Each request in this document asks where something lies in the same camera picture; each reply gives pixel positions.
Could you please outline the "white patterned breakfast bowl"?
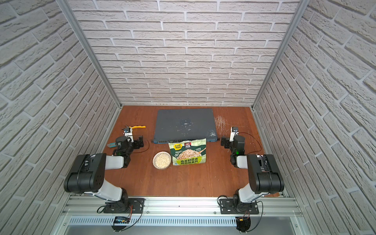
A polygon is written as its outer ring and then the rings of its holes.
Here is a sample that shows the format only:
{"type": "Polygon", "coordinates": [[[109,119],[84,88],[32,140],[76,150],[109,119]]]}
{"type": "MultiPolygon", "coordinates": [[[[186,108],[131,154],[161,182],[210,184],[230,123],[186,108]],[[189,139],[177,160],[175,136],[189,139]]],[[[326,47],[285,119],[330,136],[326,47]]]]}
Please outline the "white patterned breakfast bowl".
{"type": "Polygon", "coordinates": [[[156,169],[167,169],[169,168],[170,164],[172,162],[171,155],[167,152],[159,152],[153,157],[153,166],[156,169]]]}

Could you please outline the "green oats bag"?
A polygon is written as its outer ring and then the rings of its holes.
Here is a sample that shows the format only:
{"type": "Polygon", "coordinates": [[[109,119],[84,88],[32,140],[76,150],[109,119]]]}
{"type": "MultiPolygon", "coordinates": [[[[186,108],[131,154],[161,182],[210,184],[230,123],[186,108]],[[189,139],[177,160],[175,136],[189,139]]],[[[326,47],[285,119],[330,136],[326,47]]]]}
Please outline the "green oats bag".
{"type": "Polygon", "coordinates": [[[173,165],[195,165],[206,163],[206,139],[169,143],[168,145],[173,165]]]}

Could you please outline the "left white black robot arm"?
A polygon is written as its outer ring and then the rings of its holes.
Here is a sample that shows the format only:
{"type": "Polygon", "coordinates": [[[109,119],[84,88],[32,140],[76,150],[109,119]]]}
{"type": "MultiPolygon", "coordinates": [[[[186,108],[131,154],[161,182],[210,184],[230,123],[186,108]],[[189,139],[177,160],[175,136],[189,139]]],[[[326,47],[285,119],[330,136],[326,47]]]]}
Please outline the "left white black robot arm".
{"type": "Polygon", "coordinates": [[[106,170],[127,168],[135,149],[144,147],[143,136],[132,140],[129,136],[116,139],[113,155],[85,154],[76,157],[63,188],[68,193],[88,194],[106,201],[106,207],[120,206],[128,209],[130,202],[125,189],[114,186],[105,179],[106,170]]]}

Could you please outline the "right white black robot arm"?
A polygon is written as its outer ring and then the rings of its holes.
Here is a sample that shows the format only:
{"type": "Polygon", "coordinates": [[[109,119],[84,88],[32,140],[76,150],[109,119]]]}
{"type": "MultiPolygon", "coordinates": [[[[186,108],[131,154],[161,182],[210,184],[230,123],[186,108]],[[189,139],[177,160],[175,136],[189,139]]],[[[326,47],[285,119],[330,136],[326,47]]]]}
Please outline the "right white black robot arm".
{"type": "Polygon", "coordinates": [[[231,150],[231,164],[248,172],[248,184],[233,195],[233,207],[236,210],[245,210],[257,199],[285,189],[285,182],[273,155],[246,154],[245,138],[240,135],[222,137],[221,145],[231,150]]]}

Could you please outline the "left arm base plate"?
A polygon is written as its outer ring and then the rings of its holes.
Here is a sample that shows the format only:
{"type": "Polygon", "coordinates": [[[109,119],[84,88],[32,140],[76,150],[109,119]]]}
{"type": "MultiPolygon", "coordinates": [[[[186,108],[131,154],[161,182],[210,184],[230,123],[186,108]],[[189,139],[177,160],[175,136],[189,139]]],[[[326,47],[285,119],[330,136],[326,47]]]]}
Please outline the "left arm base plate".
{"type": "Polygon", "coordinates": [[[130,198],[127,200],[121,200],[117,202],[106,202],[103,213],[136,213],[141,214],[144,210],[144,198],[130,198]]]}

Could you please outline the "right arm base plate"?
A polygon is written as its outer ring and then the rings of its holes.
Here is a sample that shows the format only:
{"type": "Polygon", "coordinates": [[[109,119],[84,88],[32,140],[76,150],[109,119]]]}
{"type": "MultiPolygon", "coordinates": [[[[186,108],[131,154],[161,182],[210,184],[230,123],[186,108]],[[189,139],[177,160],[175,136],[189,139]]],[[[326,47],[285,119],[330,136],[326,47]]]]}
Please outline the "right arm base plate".
{"type": "Polygon", "coordinates": [[[220,198],[217,200],[221,214],[259,214],[259,208],[256,202],[242,203],[234,202],[232,198],[220,198]]]}

